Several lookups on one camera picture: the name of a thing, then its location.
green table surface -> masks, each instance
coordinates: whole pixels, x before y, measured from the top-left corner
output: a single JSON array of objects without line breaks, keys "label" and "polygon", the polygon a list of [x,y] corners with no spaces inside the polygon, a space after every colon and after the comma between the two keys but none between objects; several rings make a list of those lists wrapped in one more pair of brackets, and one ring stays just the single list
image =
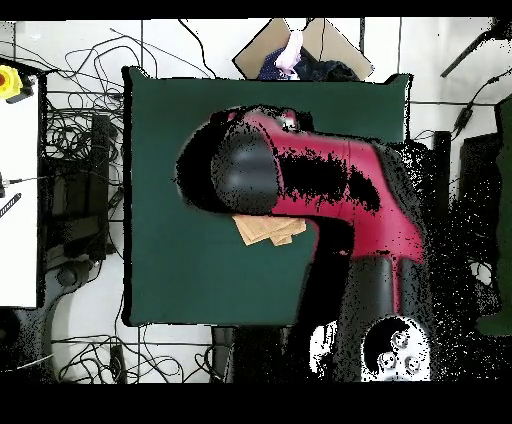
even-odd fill
[{"label": "green table surface", "polygon": [[293,324],[313,255],[312,226],[289,245],[245,246],[232,217],[182,202],[172,181],[175,160],[212,112],[253,104],[309,111],[321,132],[402,142],[410,76],[373,84],[158,80],[137,68],[123,72],[131,92],[129,323]]}]

cardboard box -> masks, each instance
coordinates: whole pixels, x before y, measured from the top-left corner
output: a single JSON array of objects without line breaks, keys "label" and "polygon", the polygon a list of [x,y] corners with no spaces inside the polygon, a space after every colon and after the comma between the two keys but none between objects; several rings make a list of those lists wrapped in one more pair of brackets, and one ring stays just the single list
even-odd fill
[{"label": "cardboard box", "polygon": [[[322,51],[323,18],[311,21],[304,30],[303,47],[316,60],[336,60],[351,68],[361,81],[373,72],[370,61],[341,34],[328,19],[325,20],[324,48]],[[274,18],[256,34],[234,58],[233,63],[246,79],[256,79],[265,57],[285,47],[290,38],[290,28],[283,18]]]}]

white floor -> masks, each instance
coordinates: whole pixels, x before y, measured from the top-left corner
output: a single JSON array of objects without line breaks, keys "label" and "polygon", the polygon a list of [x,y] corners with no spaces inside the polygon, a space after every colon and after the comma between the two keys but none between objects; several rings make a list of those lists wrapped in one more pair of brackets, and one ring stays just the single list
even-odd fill
[{"label": "white floor", "polygon": [[[359,46],[359,19],[330,19],[331,22],[352,42]],[[268,19],[236,20],[189,20],[188,25],[202,40],[206,63],[218,77],[240,79],[231,59],[250,39],[265,25]],[[302,28],[305,20],[289,19],[293,28]],[[511,64],[510,47],[506,43],[489,42],[473,52],[446,79],[441,72],[467,47],[471,41],[488,27],[488,18],[366,18],[365,55],[375,67],[369,81],[384,82],[393,73],[411,73],[414,81],[411,90],[411,136],[423,130],[453,129],[455,119],[481,85],[490,77],[507,70]],[[181,27],[176,20],[149,21],[68,21],[68,22],[22,22],[17,24],[16,55],[25,59],[38,59],[22,49],[29,49],[50,62],[53,66],[68,69],[65,54],[71,50],[88,49],[93,44],[118,37],[110,28],[141,39],[204,68],[201,50],[196,40]],[[118,49],[102,58],[102,65],[109,79],[122,84],[121,66],[137,65],[138,61],[146,71],[156,76],[156,69],[151,56],[130,39],[121,39],[99,46],[104,52],[116,45],[133,48]],[[158,77],[200,77],[201,73],[189,65],[159,52],[148,49],[158,63]],[[0,43],[0,54],[12,55],[12,47]],[[87,52],[70,55],[70,65],[76,67],[85,59]],[[83,73],[95,75],[92,64],[82,69]],[[81,80],[87,89],[102,91],[101,85],[92,79]],[[55,91],[76,91],[77,87],[70,81],[63,81],[53,74],[49,76],[48,90],[50,100],[57,107],[68,107],[68,94],[52,93]],[[474,107],[473,117],[467,128],[453,143],[452,179],[458,172],[458,149],[465,138],[496,131],[492,105],[512,93],[512,76],[504,77],[498,83],[485,88],[476,102],[484,104]],[[78,96],[73,96],[73,104]],[[119,211],[114,218],[122,218]],[[122,253],[122,224],[112,223],[113,240]],[[81,288],[73,295],[64,298],[55,315],[53,338],[66,339],[94,334],[113,334],[114,319],[119,309],[122,292],[123,263],[117,255],[112,255],[103,264],[99,278]],[[126,328],[118,324],[119,336],[132,343],[134,350],[139,342],[137,328]],[[184,367],[185,375],[196,369],[195,353],[203,353],[204,346],[176,345],[177,343],[210,343],[210,328],[199,326],[152,325],[148,328],[146,342],[151,353],[172,355]],[[81,345],[57,343],[55,363],[61,367],[69,362]],[[137,356],[125,352],[128,367],[137,364]],[[175,365],[163,365],[164,371],[171,373]],[[148,371],[141,366],[141,373]],[[70,375],[83,376],[79,367],[72,369]],[[180,381],[178,377],[171,381]],[[194,375],[189,381],[206,382],[204,372]],[[163,382],[156,372],[145,375],[141,382]]]}]

black device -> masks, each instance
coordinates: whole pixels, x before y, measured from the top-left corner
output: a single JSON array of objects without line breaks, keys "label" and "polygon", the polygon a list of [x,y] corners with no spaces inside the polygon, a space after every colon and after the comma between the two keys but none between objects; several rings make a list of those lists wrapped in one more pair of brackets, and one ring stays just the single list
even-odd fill
[{"label": "black device", "polygon": [[92,261],[106,258],[108,239],[109,137],[107,116],[92,118],[89,157],[84,160],[47,158],[45,216],[47,250],[64,246],[64,255],[87,254]]},{"label": "black device", "polygon": [[491,284],[475,282],[476,299],[481,315],[497,313],[501,306],[496,282],[498,245],[496,228],[499,220],[501,176],[496,164],[502,140],[499,134],[468,138],[460,151],[459,202],[462,222],[468,237],[465,253],[475,263],[490,265]]},{"label": "black device", "polygon": [[110,348],[110,367],[117,384],[128,384],[126,364],[124,362],[123,346],[116,343]]}]

floor tile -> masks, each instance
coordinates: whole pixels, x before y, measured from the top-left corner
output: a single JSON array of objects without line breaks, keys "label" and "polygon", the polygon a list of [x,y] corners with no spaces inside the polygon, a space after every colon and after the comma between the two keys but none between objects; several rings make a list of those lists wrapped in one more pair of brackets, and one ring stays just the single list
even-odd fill
[{"label": "floor tile", "polygon": [[[86,369],[87,367],[90,374],[93,377],[96,377],[96,375],[99,374],[98,367],[90,361],[91,359],[94,359],[98,361],[100,366],[108,365],[110,362],[110,350],[108,345],[100,345],[96,344],[92,346],[88,346],[87,343],[55,343],[52,345],[52,352],[54,354],[53,358],[51,359],[53,361],[53,366],[56,374],[57,379],[64,379],[67,381],[76,381],[79,379],[84,379],[83,381],[80,381],[80,384],[89,384],[91,379],[88,378],[88,373]],[[94,353],[94,348],[96,349],[96,353],[98,355],[98,358],[96,358],[96,355]],[[67,367],[68,364],[76,363],[80,361],[80,359],[86,359],[82,364],[73,365],[70,367]],[[104,381],[106,383],[112,384],[113,378],[111,373],[108,370],[104,370],[101,373],[101,376],[103,377]],[[100,384],[101,380],[99,377],[94,378],[94,384]]]},{"label": "floor tile", "polygon": [[[489,18],[403,18],[400,72],[414,75],[412,100],[468,102],[491,77],[510,69],[510,45],[489,41],[446,78],[441,73],[483,31]],[[512,92],[512,76],[486,87],[479,103],[495,104]]]},{"label": "floor tile", "polygon": [[212,339],[209,325],[152,324],[144,328],[148,343],[210,343]]},{"label": "floor tile", "polygon": [[400,18],[366,18],[364,55],[373,65],[373,73],[365,80],[385,82],[398,69]]},{"label": "floor tile", "polygon": [[[463,106],[411,104],[410,132],[411,138],[415,138],[424,130],[452,131],[453,125]],[[477,135],[496,132],[496,119],[494,108],[491,106],[474,106],[473,116],[467,127],[452,142],[451,166],[450,166],[450,195],[454,196],[458,190],[460,173],[460,147],[464,139]],[[427,147],[432,148],[432,139],[422,140]]]},{"label": "floor tile", "polygon": [[[81,63],[85,60],[90,53],[89,49],[97,43],[110,40],[112,38],[120,37],[113,33],[110,28],[114,28],[123,34],[130,35],[140,39],[140,21],[27,21],[21,22],[16,26],[16,44],[17,56],[25,59],[35,59],[41,61],[28,51],[40,55],[46,60],[51,67],[58,67],[60,69],[77,71]],[[80,84],[91,91],[105,91],[108,88],[117,88],[122,91],[122,76],[121,67],[124,65],[137,65],[141,57],[141,47],[136,42],[130,39],[121,39],[109,41],[101,46],[98,46],[97,52],[91,53],[91,58],[107,52],[109,49],[117,46],[125,46],[116,49],[112,52],[106,53],[100,57],[99,60],[89,60],[85,66],[80,70],[84,74],[97,76],[94,64],[96,64],[97,71],[102,75],[103,72],[108,76],[108,80],[112,83],[107,85],[105,82],[102,84],[94,78],[87,76],[80,76]],[[80,49],[87,49],[68,55],[67,59],[69,65],[66,63],[66,54],[71,51]],[[42,67],[37,63],[25,60],[24,62],[32,64],[36,67]],[[49,90],[77,90],[78,85],[73,83],[70,79],[63,79],[57,74],[50,74],[48,76],[48,89]]]},{"label": "floor tile", "polygon": [[[266,25],[270,18],[190,19],[184,23],[197,33],[204,46],[205,61],[219,78],[243,79],[232,59]],[[177,19],[144,21],[144,42],[187,60],[202,71],[146,46],[158,61],[159,77],[210,77],[203,65],[201,47]],[[144,68],[154,76],[151,56],[144,52]]]}]

